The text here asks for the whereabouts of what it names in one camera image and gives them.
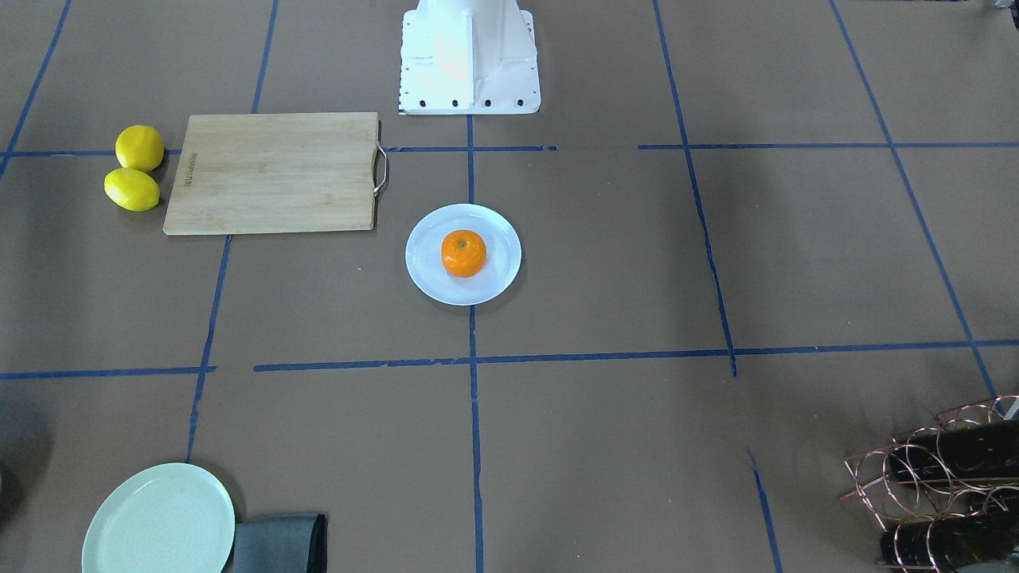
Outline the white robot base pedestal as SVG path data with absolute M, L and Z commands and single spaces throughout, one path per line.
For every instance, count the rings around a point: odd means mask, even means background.
M 401 19 L 398 112 L 534 114 L 534 18 L 516 1 L 420 1 Z

